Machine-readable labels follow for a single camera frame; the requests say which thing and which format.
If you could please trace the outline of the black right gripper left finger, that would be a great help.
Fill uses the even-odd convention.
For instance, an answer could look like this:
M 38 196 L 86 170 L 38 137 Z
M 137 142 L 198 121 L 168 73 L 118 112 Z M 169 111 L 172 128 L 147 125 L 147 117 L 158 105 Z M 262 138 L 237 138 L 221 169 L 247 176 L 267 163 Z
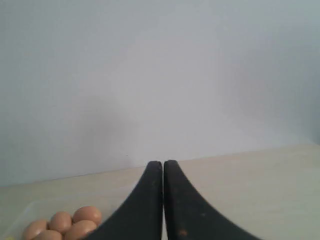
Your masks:
M 160 240 L 163 231 L 163 167 L 150 161 L 121 206 L 86 240 Z

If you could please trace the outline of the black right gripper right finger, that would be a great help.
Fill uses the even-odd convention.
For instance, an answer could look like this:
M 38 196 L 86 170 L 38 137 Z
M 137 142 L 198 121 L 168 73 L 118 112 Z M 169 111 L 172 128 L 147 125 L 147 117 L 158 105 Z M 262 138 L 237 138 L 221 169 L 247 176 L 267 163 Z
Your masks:
M 163 206 L 169 240 L 256 240 L 212 207 L 176 160 L 163 169 Z

